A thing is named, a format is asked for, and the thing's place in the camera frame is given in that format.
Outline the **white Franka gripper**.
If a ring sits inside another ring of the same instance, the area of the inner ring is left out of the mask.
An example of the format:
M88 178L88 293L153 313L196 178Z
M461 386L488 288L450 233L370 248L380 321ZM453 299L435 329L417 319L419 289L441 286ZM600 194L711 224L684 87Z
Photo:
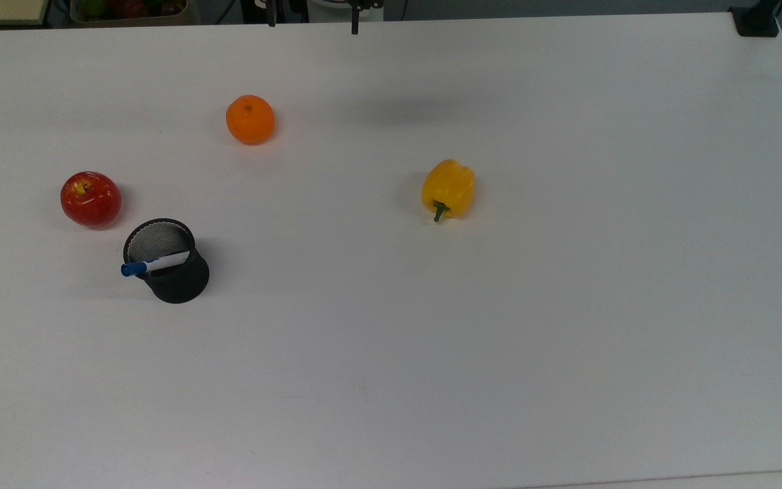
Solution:
M351 34L359 34L360 12L367 10L380 10L384 8L385 1L255 1L255 6L267 9L267 24L271 27L277 25L277 8L282 5L292 12L306 12L308 6L315 5L329 9L352 9Z

